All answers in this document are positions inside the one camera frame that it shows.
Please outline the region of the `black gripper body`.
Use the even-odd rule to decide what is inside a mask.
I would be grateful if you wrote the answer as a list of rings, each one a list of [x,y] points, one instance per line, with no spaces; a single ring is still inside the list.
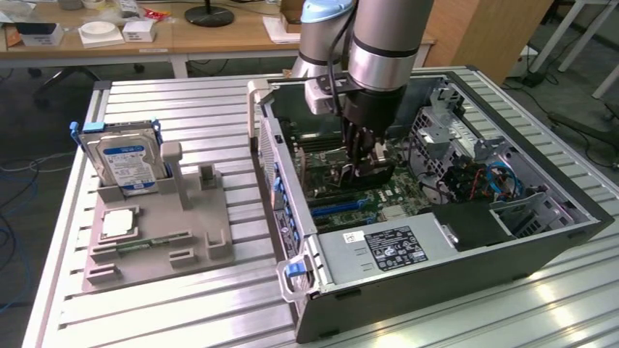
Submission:
[[[359,128],[383,137],[394,124],[403,102],[404,87],[392,91],[360,89],[346,97],[343,116]]]

